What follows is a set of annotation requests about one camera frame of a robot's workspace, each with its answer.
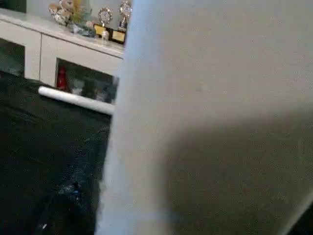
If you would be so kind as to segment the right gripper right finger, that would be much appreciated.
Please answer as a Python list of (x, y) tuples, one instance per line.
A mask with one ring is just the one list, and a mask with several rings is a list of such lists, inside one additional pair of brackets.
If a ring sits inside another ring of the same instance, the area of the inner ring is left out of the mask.
[(311, 203), (297, 217), (287, 235), (313, 234), (313, 204)]

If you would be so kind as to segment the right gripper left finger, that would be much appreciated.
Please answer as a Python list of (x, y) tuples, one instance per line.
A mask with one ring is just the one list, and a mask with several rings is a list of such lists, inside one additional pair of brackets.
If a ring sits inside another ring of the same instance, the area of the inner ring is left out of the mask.
[(1, 234), (93, 234), (108, 135), (102, 128), (85, 136), (5, 137)]

